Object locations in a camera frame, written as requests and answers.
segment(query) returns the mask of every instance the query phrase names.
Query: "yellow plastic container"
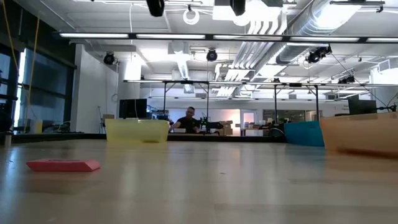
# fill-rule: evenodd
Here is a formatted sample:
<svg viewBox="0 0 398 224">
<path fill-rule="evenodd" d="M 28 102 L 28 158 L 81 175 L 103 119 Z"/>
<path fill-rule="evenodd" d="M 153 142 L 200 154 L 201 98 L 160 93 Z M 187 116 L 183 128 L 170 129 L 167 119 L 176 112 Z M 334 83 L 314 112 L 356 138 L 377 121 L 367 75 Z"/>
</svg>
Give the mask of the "yellow plastic container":
<svg viewBox="0 0 398 224">
<path fill-rule="evenodd" d="M 162 120 L 106 119 L 109 142 L 166 142 L 169 122 Z"/>
</svg>

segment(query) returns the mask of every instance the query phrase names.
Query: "black monitor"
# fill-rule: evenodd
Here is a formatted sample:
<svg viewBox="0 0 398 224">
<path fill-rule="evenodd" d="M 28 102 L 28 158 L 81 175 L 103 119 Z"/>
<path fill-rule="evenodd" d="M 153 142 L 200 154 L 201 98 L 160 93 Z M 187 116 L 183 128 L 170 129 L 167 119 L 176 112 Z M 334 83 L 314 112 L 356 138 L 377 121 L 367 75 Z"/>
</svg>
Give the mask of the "black monitor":
<svg viewBox="0 0 398 224">
<path fill-rule="evenodd" d="M 348 100 L 350 115 L 377 113 L 376 100 Z"/>
<path fill-rule="evenodd" d="M 119 118 L 146 118 L 147 99 L 120 100 Z"/>
</svg>

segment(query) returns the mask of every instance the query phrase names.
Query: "blue bin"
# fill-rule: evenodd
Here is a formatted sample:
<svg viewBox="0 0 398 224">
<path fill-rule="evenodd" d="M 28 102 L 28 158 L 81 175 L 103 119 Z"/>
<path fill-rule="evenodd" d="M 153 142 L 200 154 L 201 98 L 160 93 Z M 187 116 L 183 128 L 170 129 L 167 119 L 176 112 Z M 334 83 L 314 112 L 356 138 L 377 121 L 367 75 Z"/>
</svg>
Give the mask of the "blue bin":
<svg viewBox="0 0 398 224">
<path fill-rule="evenodd" d="M 285 124 L 286 141 L 303 146 L 325 146 L 319 121 Z"/>
</svg>

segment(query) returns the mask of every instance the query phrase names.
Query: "fluorescent light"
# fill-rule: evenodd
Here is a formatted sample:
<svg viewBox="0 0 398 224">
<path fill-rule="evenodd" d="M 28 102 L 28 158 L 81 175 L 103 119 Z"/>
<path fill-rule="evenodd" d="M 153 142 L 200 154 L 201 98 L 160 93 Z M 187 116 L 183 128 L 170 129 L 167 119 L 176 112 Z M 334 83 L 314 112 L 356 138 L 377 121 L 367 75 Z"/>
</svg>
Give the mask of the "fluorescent light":
<svg viewBox="0 0 398 224">
<path fill-rule="evenodd" d="M 372 37 L 368 38 L 366 42 L 398 42 L 398 38 Z"/>
<path fill-rule="evenodd" d="M 125 80 L 126 82 L 135 82 L 135 83 L 162 83 L 160 80 Z"/>
<path fill-rule="evenodd" d="M 64 38 L 116 38 L 126 39 L 129 38 L 128 34 L 89 34 L 89 33 L 60 33 Z"/>
<path fill-rule="evenodd" d="M 273 83 L 266 83 L 266 82 L 249 82 L 248 85 L 275 85 Z"/>
<path fill-rule="evenodd" d="M 291 37 L 290 40 L 312 42 L 357 42 L 359 37 Z"/>
<path fill-rule="evenodd" d="M 282 37 L 262 36 L 262 35 L 214 35 L 215 40 L 256 40 L 256 41 L 278 41 Z"/>
<path fill-rule="evenodd" d="M 77 2 L 92 2 L 93 0 L 75 0 Z M 147 4 L 146 1 L 141 0 L 95 0 L 95 2 L 102 2 L 105 4 Z M 184 4 L 191 4 L 196 6 L 201 6 L 203 3 L 201 1 L 164 1 L 164 4 L 170 5 L 184 5 Z"/>
<path fill-rule="evenodd" d="M 305 46 L 305 47 L 329 47 L 329 44 L 324 43 L 286 43 L 288 46 Z"/>
<path fill-rule="evenodd" d="M 241 85 L 243 82 L 209 82 L 209 84 L 231 84 L 231 85 Z"/>
<path fill-rule="evenodd" d="M 148 96 L 148 99 L 164 99 L 163 96 Z M 175 99 L 175 97 L 166 96 L 166 99 Z"/>
<path fill-rule="evenodd" d="M 137 34 L 138 39 L 204 39 L 201 34 Z"/>
<path fill-rule="evenodd" d="M 179 97 L 179 99 L 184 99 L 184 100 L 204 100 L 203 98 L 200 98 L 200 97 Z"/>
</svg>

